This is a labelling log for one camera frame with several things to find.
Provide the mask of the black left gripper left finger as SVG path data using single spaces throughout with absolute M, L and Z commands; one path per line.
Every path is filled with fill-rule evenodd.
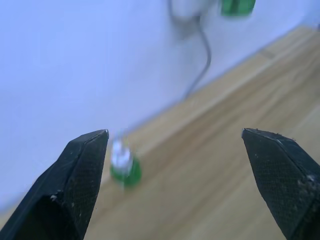
M 82 240 L 100 190 L 109 132 L 71 140 L 0 231 L 2 240 Z

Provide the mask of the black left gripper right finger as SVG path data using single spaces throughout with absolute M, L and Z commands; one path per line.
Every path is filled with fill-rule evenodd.
M 257 188 L 288 240 L 320 238 L 320 166 L 293 139 L 244 128 Z

